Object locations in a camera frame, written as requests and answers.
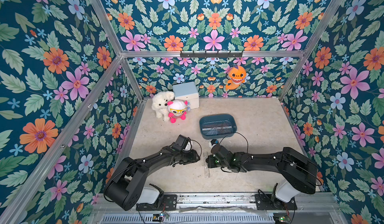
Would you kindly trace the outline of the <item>clear protractor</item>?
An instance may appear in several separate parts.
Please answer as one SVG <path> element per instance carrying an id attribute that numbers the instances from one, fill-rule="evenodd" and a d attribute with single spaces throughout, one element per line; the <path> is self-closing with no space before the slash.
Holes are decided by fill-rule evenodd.
<path id="1" fill-rule="evenodd" d="M 207 132 L 207 135 L 219 135 L 221 133 L 221 128 L 220 127 L 213 127 L 210 128 L 209 131 Z"/>

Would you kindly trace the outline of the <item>teal plastic storage box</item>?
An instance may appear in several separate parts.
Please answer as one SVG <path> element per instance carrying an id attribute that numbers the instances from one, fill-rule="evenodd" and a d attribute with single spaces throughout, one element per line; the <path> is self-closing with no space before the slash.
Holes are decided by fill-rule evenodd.
<path id="1" fill-rule="evenodd" d="M 237 124 L 229 114 L 204 116 L 199 120 L 201 135 L 204 139 L 231 137 L 237 132 Z"/>

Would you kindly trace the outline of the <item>clear short ruler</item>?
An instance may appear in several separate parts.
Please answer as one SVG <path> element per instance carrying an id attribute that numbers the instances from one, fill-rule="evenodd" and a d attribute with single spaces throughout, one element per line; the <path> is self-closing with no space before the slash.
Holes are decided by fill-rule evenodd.
<path id="1" fill-rule="evenodd" d="M 210 154 L 208 152 L 204 152 L 203 154 L 204 174 L 206 179 L 210 178 L 210 169 L 208 168 L 207 164 L 207 158 L 209 157 L 209 155 Z"/>

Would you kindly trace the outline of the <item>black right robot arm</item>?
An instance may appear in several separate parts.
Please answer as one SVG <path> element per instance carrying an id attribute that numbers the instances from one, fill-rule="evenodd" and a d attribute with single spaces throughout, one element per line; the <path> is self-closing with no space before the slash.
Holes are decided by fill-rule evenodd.
<path id="1" fill-rule="evenodd" d="M 317 164 L 290 147 L 270 154 L 251 154 L 232 153 L 217 144 L 206 158 L 206 163 L 209 169 L 228 169 L 233 173 L 263 171 L 281 174 L 284 180 L 274 188 L 274 198 L 284 203 L 298 194 L 316 193 Z"/>

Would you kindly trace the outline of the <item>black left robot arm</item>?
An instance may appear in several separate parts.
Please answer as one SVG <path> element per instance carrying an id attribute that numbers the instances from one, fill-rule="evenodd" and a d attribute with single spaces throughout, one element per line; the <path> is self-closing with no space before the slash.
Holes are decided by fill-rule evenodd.
<path id="1" fill-rule="evenodd" d="M 159 152 L 144 158 L 126 157 L 107 182 L 104 196 L 128 211 L 138 202 L 146 180 L 152 173 L 163 167 L 187 165 L 199 160 L 199 154 L 194 149 L 177 150 L 171 146 L 165 146 Z"/>

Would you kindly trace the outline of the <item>white blue storage box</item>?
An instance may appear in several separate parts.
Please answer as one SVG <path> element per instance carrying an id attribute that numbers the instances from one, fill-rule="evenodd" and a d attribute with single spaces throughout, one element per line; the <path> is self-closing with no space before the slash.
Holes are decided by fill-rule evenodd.
<path id="1" fill-rule="evenodd" d="M 190 109 L 197 109 L 200 106 L 198 89 L 194 82 L 186 82 L 173 85 L 175 99 L 187 101 Z"/>

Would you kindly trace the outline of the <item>pink white plush doll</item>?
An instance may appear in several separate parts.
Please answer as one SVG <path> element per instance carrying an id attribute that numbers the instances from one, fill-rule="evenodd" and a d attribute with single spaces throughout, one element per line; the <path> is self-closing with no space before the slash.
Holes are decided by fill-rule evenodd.
<path id="1" fill-rule="evenodd" d="M 185 120 L 188 109 L 188 102 L 184 100 L 173 100 L 167 102 L 168 117 L 171 123 L 176 123 L 177 119 Z"/>

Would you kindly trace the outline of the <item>white fluffy plush dog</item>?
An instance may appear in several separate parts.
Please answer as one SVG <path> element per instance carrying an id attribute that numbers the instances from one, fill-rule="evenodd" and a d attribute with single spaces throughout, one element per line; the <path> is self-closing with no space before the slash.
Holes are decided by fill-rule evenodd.
<path id="1" fill-rule="evenodd" d="M 173 101 L 175 94 L 172 91 L 162 91 L 152 98 L 152 110 L 156 113 L 156 118 L 169 121 L 168 102 Z"/>

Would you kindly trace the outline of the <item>orange shark plush toy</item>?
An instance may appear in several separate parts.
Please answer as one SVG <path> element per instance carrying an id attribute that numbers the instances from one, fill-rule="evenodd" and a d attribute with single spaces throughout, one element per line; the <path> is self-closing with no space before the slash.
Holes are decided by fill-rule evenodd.
<path id="1" fill-rule="evenodd" d="M 225 86 L 226 91 L 235 90 L 246 81 L 246 70 L 242 66 L 231 67 L 228 72 L 228 82 Z"/>

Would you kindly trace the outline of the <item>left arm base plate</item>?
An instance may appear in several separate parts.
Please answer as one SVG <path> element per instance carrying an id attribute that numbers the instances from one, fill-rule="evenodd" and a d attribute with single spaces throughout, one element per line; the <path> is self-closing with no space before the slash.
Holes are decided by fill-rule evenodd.
<path id="1" fill-rule="evenodd" d="M 174 211 L 177 209 L 177 195 L 160 195 L 154 204 L 136 204 L 137 211 Z"/>

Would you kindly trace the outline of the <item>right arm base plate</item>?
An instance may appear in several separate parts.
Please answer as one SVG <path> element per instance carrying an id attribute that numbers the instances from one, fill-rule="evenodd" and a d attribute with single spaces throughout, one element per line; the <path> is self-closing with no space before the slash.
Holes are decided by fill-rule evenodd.
<path id="1" fill-rule="evenodd" d="M 255 194 L 255 203 L 257 209 L 261 211 L 296 211 L 298 209 L 295 199 L 284 203 L 272 198 L 271 194 Z"/>

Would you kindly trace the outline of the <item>black wall hook rail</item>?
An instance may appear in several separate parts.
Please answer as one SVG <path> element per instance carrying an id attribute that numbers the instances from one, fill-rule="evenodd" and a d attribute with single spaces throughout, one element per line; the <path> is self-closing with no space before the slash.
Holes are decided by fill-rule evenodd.
<path id="1" fill-rule="evenodd" d="M 242 51 L 182 51 L 181 58 L 238 58 L 243 57 Z"/>

